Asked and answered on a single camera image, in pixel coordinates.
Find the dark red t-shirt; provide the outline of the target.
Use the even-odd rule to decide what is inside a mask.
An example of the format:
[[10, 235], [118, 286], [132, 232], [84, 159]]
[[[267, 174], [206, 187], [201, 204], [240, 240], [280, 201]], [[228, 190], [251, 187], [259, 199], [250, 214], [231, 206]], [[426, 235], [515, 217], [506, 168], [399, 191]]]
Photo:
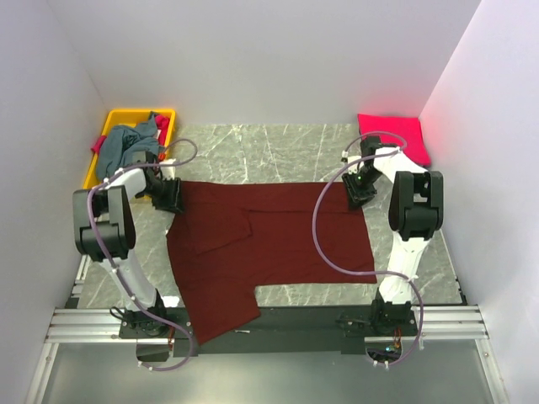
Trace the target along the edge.
[[202, 342], [256, 319], [255, 290], [279, 284], [373, 284], [361, 210], [343, 184], [185, 181], [168, 256]]

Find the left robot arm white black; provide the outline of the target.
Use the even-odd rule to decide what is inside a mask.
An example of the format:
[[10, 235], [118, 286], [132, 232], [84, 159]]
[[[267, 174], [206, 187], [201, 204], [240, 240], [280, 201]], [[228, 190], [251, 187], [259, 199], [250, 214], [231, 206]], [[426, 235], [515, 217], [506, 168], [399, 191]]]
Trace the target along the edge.
[[137, 336], [160, 338], [172, 325], [162, 297], [136, 257], [130, 202], [147, 196], [155, 210], [183, 212], [181, 180], [175, 175], [180, 164], [175, 159], [158, 161], [149, 151], [139, 151], [130, 165], [72, 195], [76, 248], [109, 273], [125, 303], [123, 309], [114, 306], [109, 313]]

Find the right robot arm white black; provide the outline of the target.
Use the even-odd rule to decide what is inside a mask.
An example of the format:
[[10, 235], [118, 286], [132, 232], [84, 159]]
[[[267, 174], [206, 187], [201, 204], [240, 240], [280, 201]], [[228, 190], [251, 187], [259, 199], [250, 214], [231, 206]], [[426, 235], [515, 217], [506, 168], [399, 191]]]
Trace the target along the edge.
[[358, 137], [358, 157], [349, 155], [351, 146], [342, 152], [341, 161], [347, 167], [342, 180], [350, 210], [376, 197], [375, 183], [380, 177], [392, 183], [387, 214], [392, 250], [368, 317], [345, 317], [339, 322], [347, 331], [397, 336], [404, 327], [421, 325], [424, 319], [424, 301], [414, 279], [424, 250], [443, 223], [444, 180], [441, 173], [421, 167], [404, 154], [407, 143], [401, 136], [388, 133], [395, 141], [384, 142], [383, 134], [373, 131]]

